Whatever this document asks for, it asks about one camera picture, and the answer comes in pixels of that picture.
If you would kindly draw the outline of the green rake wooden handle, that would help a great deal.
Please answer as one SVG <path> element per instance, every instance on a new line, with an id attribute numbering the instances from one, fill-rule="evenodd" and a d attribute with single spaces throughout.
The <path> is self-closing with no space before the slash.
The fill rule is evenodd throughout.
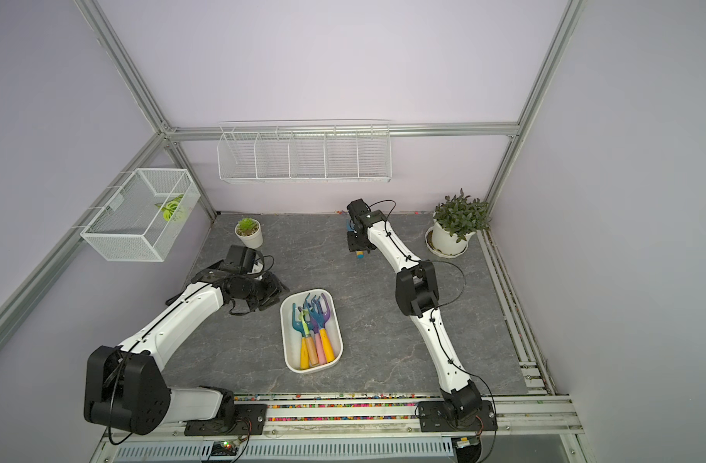
<path id="1" fill-rule="evenodd" d="M 308 349 L 308 362 L 311 367 L 316 367 L 319 365 L 319 360 L 316 351 L 315 341 L 312 339 L 312 330 L 308 327 L 308 322 L 306 322 L 306 312 L 303 309 L 299 310 L 300 322 L 303 326 L 304 340 L 306 349 Z"/>

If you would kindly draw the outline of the white storage tray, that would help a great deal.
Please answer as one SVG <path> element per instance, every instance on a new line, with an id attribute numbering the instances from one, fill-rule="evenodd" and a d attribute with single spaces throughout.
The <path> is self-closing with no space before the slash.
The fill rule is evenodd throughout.
<path id="1" fill-rule="evenodd" d="M 286 297 L 279 309 L 283 355 L 287 368 L 298 374 L 335 366 L 344 345 L 333 297 L 312 289 Z"/>

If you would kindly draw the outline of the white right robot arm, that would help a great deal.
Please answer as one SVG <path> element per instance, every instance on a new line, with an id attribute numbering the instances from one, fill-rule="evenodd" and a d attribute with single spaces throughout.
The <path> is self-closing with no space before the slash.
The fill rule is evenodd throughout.
<path id="1" fill-rule="evenodd" d="M 395 273 L 395 301 L 400 312 L 414 323 L 422 336 L 438 376 L 445 416 L 451 422 L 490 415 L 491 402 L 484 399 L 474 376 L 462 366 L 445 329 L 435 265 L 413 253 L 399 238 L 389 218 L 362 199 L 349 203 L 351 252 L 377 250 Z"/>

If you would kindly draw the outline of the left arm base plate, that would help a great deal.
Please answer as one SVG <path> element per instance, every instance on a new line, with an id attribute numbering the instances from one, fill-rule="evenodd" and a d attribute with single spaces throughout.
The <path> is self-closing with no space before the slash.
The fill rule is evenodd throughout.
<path id="1" fill-rule="evenodd" d="M 230 413 L 209 421 L 187 422 L 185 436 L 256 436 L 266 424 L 267 406 L 260 403 L 235 404 Z"/>

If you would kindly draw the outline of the purple rake pink handle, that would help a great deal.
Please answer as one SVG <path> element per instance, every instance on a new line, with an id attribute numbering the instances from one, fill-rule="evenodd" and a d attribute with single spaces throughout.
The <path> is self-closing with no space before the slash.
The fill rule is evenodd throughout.
<path id="1" fill-rule="evenodd" d="M 317 356 L 320 365 L 325 365 L 327 363 L 326 354 L 324 347 L 322 345 L 321 338 L 319 337 L 319 327 L 316 323 L 315 318 L 312 315 L 312 311 L 315 308 L 314 298 L 305 300 L 305 312 L 306 312 L 306 322 L 308 322 L 308 327 L 312 330 L 312 339 L 315 341 Z"/>
<path id="2" fill-rule="evenodd" d="M 326 293 L 321 293 L 318 298 L 318 311 L 322 314 L 325 321 L 328 321 L 332 316 L 332 310 L 329 299 Z"/>

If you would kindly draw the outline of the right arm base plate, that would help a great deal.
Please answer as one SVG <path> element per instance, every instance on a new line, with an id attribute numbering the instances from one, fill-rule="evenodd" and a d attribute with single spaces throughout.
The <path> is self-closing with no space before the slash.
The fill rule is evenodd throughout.
<path id="1" fill-rule="evenodd" d="M 449 418 L 444 401 L 421 401 L 416 405 L 415 417 L 421 432 L 468 431 L 482 434 L 498 429 L 497 413 L 489 400 L 482 402 L 474 416 L 464 419 Z"/>

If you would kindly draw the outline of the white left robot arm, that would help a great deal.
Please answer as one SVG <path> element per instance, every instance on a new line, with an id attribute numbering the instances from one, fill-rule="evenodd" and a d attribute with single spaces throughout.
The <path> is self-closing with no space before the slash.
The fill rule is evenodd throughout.
<path id="1" fill-rule="evenodd" d="M 262 252 L 233 245 L 135 335 L 96 348 L 86 364 L 85 420 L 128 435 L 181 422 L 189 436 L 238 433 L 241 418 L 232 391 L 171 387 L 163 370 L 196 328 L 222 308 L 234 309 L 242 300 L 253 313 L 277 304 L 288 287 L 273 273 L 274 263 Z"/>

